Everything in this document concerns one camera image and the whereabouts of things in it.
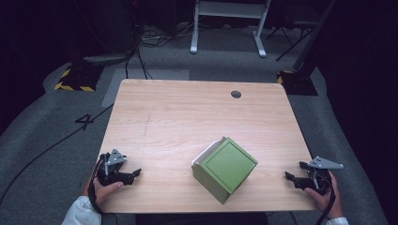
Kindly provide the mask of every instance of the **sleeve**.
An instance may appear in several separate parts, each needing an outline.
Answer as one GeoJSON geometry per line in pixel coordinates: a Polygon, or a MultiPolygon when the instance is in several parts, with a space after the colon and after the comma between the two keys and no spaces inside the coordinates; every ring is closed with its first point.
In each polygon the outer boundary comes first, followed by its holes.
{"type": "Polygon", "coordinates": [[[345,217],[337,217],[331,220],[328,220],[327,225],[349,225],[348,220],[345,217]]]}
{"type": "Polygon", "coordinates": [[[92,224],[100,225],[101,217],[90,203],[90,200],[86,196],[79,197],[65,216],[62,225],[83,225],[92,224]]]}

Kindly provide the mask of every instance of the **green cube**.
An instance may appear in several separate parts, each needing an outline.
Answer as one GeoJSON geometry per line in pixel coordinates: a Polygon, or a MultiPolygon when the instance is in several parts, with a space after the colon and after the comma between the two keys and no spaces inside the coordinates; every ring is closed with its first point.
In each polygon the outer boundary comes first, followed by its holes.
{"type": "Polygon", "coordinates": [[[191,167],[193,177],[224,204],[257,163],[232,139],[223,137],[194,159],[191,167]]]}

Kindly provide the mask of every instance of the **table top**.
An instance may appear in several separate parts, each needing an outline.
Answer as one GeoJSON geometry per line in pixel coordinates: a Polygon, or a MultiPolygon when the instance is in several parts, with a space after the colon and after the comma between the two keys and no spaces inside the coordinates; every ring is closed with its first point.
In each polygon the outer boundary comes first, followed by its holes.
{"type": "Polygon", "coordinates": [[[277,83],[124,80],[100,154],[116,148],[123,173],[142,168],[113,193],[104,212],[248,212],[314,210],[284,172],[306,177],[311,156],[283,87],[277,83]],[[238,91],[240,98],[234,98],[238,91]],[[192,175],[191,162],[222,136],[258,160],[225,204],[192,175]]]}

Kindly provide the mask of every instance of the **hand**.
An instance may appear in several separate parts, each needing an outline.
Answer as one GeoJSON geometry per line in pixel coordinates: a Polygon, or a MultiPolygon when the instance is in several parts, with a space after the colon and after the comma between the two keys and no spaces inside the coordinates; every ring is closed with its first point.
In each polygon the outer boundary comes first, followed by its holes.
{"type": "MultiPolygon", "coordinates": [[[[84,191],[83,191],[83,195],[85,195],[85,196],[88,196],[87,188],[88,188],[89,184],[90,184],[90,181],[88,180],[88,182],[84,188],[84,191]]],[[[114,191],[116,191],[124,186],[123,182],[116,182],[109,186],[104,187],[100,183],[100,181],[97,177],[94,178],[93,185],[94,185],[94,189],[95,189],[96,196],[97,196],[96,204],[98,204],[98,205],[100,205],[106,199],[106,197],[108,195],[110,195],[114,191]]]]}
{"type": "MultiPolygon", "coordinates": [[[[330,209],[330,212],[328,214],[328,219],[333,219],[333,218],[344,218],[343,214],[343,205],[342,205],[342,200],[340,196],[340,190],[337,187],[337,180],[336,177],[333,175],[333,173],[329,172],[330,177],[331,177],[331,183],[333,185],[334,189],[334,194],[336,195],[336,200],[334,201],[333,206],[330,209]]],[[[316,191],[314,191],[311,188],[305,188],[304,191],[311,196],[316,202],[316,205],[318,208],[324,212],[326,208],[328,207],[329,200],[330,200],[330,193],[331,190],[329,189],[325,195],[320,195],[316,191]]]]}

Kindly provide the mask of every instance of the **shelf leg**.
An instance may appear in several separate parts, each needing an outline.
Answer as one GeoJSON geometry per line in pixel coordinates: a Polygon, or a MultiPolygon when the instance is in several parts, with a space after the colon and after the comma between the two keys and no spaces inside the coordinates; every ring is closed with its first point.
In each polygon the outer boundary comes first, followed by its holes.
{"type": "Polygon", "coordinates": [[[199,1],[195,4],[195,17],[194,17],[194,27],[191,42],[191,53],[195,54],[198,52],[198,23],[199,23],[199,1]]]}

